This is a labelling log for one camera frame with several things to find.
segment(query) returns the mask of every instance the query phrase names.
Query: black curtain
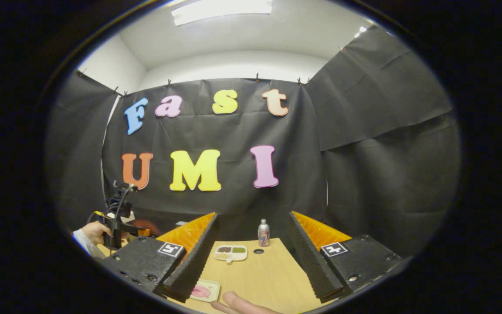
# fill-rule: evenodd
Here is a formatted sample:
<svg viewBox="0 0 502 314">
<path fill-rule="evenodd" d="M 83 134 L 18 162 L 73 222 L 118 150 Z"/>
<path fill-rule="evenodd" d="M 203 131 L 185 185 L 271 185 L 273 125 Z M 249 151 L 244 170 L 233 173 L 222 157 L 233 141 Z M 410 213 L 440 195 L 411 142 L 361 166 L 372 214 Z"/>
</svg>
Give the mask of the black curtain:
<svg viewBox="0 0 502 314">
<path fill-rule="evenodd" d="M 458 186 L 460 138 L 430 69 L 384 30 L 369 28 L 309 82 L 327 173 L 324 222 L 416 254 Z"/>
<path fill-rule="evenodd" d="M 237 92 L 237 110 L 217 115 L 214 95 L 221 90 Z M 278 89 L 286 95 L 282 107 L 289 113 L 275 116 L 267 109 L 262 93 Z M 176 117 L 159 117 L 155 109 L 166 96 L 183 98 Z M 127 134 L 125 110 L 147 98 L 140 129 Z M 251 79 L 213 79 L 177 83 L 147 89 L 127 96 L 114 111 L 104 143 L 103 165 L 106 189 L 122 180 L 122 155 L 137 155 L 133 176 L 141 176 L 141 153 L 152 153 L 148 185 L 131 196 L 137 218 L 148 219 L 162 231 L 177 221 L 189 221 L 209 212 L 219 213 L 218 240 L 257 238 L 262 218 L 271 227 L 271 237 L 286 239 L 287 213 L 297 210 L 322 219 L 326 207 L 326 181 L 317 139 L 315 113 L 305 87 L 295 82 Z M 279 184 L 256 188 L 257 145 L 272 145 L 272 165 Z M 197 163 L 204 150 L 220 151 L 217 159 L 219 191 L 171 191 L 173 151 L 187 151 Z"/>
<path fill-rule="evenodd" d="M 105 209 L 100 158 L 108 117 L 118 97 L 78 74 L 68 77 L 55 99 L 44 148 L 50 197 L 70 230 L 84 226 L 93 211 Z"/>
</svg>

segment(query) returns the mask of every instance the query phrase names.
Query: fluorescent light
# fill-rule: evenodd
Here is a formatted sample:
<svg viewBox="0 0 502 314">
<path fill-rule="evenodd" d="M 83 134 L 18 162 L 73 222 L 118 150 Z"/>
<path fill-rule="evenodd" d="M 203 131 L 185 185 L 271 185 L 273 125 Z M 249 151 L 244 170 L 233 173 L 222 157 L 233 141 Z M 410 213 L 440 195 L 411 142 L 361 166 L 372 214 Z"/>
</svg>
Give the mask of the fluorescent light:
<svg viewBox="0 0 502 314">
<path fill-rule="evenodd" d="M 230 14 L 271 14 L 273 0 L 201 0 L 172 10 L 176 26 Z"/>
</svg>

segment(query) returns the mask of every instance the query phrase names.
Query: foam letter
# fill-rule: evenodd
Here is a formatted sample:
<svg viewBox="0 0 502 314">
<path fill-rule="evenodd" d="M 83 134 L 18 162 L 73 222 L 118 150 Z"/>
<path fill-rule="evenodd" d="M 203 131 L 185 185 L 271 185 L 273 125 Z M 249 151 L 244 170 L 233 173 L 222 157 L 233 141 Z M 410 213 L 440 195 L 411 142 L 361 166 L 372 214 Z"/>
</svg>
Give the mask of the foam letter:
<svg viewBox="0 0 502 314">
<path fill-rule="evenodd" d="M 148 173 L 152 153 L 142 153 L 141 156 L 139 156 L 139 159 L 141 159 L 141 179 L 139 180 L 133 178 L 133 162 L 136 158 L 137 155 L 135 154 L 123 154 L 123 156 L 121 156 L 121 159 L 123 159 L 123 181 L 125 183 L 137 185 L 137 188 L 142 190 L 148 184 Z"/>
<path fill-rule="evenodd" d="M 127 123 L 129 124 L 129 130 L 127 130 L 127 135 L 133 134 L 134 131 L 137 131 L 140 127 L 142 127 L 142 121 L 139 121 L 139 118 L 143 119 L 145 116 L 145 109 L 141 106 L 146 106 L 148 103 L 148 99 L 143 98 L 132 105 L 127 110 L 125 110 L 125 115 L 127 116 Z"/>
<path fill-rule="evenodd" d="M 255 165 L 257 166 L 257 180 L 253 182 L 256 188 L 267 188 L 278 185 L 278 179 L 275 177 L 272 169 L 271 155 L 275 150 L 270 145 L 260 145 L 251 147 L 249 150 L 255 155 Z"/>
<path fill-rule="evenodd" d="M 181 113 L 180 106 L 183 99 L 179 96 L 173 95 L 164 97 L 161 101 L 161 105 L 156 107 L 155 113 L 159 117 L 165 115 L 170 118 L 177 117 Z"/>
<path fill-rule="evenodd" d="M 237 109 L 235 98 L 237 98 L 237 92 L 233 89 L 217 91 L 214 94 L 214 113 L 233 113 Z"/>
<path fill-rule="evenodd" d="M 189 157 L 189 154 L 184 150 L 178 150 L 171 153 L 173 159 L 173 182 L 170 184 L 172 191 L 184 191 L 185 184 L 182 176 L 189 186 L 189 189 L 194 190 L 199 177 L 201 183 L 199 190 L 201 191 L 219 191 L 222 187 L 218 183 L 217 178 L 217 159 L 220 152 L 216 149 L 207 149 L 201 153 L 199 160 L 195 165 Z"/>
<path fill-rule="evenodd" d="M 271 89 L 264 92 L 263 97 L 267 98 L 268 110 L 275 116 L 285 116 L 289 110 L 280 105 L 280 100 L 285 99 L 285 95 L 278 92 L 277 89 Z"/>
</svg>

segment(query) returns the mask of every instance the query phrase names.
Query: human hand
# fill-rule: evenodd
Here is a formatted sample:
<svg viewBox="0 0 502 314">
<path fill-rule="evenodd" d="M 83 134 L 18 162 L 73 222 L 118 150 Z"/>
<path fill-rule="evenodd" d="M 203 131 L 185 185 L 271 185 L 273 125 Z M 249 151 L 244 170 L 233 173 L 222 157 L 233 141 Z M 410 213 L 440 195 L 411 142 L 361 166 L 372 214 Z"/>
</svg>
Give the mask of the human hand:
<svg viewBox="0 0 502 314">
<path fill-rule="evenodd" d="M 270 308 L 255 305 L 244 298 L 239 297 L 235 292 L 228 291 L 222 295 L 222 298 L 229 306 L 225 306 L 218 301 L 213 301 L 210 305 L 218 311 L 227 314 L 280 314 Z"/>
<path fill-rule="evenodd" d="M 104 244 L 104 232 L 109 236 L 113 236 L 111 229 L 99 221 L 88 223 L 80 230 L 94 245 Z"/>
</svg>

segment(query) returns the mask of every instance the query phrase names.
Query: wooden table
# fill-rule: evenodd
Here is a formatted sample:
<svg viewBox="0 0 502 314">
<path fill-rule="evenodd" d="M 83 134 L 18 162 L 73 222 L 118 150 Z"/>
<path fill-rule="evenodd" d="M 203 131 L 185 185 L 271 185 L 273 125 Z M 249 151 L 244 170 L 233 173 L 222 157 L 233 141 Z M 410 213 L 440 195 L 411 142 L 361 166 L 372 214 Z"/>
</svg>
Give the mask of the wooden table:
<svg viewBox="0 0 502 314">
<path fill-rule="evenodd" d="M 247 258 L 231 264 L 217 260 L 214 258 L 214 251 L 219 245 L 245 245 Z M 98 248 L 109 256 L 110 251 L 105 246 L 98 245 Z M 265 252 L 255 254 L 255 249 L 263 249 Z M 216 241 L 201 279 L 219 282 L 218 301 L 223 304 L 222 294 L 233 290 L 249 302 L 283 314 L 298 314 L 325 305 L 315 298 L 307 275 L 278 238 L 271 239 L 271 244 L 265 248 L 259 247 L 257 240 Z M 187 299 L 183 304 L 173 299 L 168 300 L 199 312 L 223 314 L 213 309 L 208 302 Z"/>
</svg>

